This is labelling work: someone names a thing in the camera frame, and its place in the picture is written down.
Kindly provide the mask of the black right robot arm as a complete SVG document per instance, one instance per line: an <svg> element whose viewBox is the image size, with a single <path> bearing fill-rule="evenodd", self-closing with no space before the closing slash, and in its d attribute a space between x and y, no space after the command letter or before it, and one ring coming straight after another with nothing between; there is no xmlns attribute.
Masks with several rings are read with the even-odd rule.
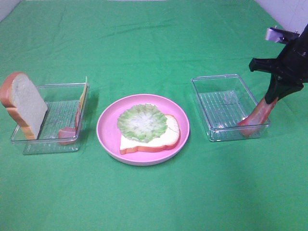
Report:
<svg viewBox="0 0 308 231"><path fill-rule="evenodd" d="M300 91L308 81L308 28L301 34L276 27L267 29L265 40L282 43L285 47L276 58L253 58L250 71L271 74L265 101L271 104L289 94Z"/></svg>

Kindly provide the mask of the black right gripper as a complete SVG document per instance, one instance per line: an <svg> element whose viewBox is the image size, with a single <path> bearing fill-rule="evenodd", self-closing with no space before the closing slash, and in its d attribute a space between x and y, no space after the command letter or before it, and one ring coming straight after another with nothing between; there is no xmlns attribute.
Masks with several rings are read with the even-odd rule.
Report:
<svg viewBox="0 0 308 231"><path fill-rule="evenodd" d="M257 59L253 58L249 64L249 69L271 73L270 84L265 94L267 104L273 103L287 95L301 91L303 83L308 82L308 65L297 61L283 64L278 59ZM293 84L281 83L280 80L295 82Z"/></svg>

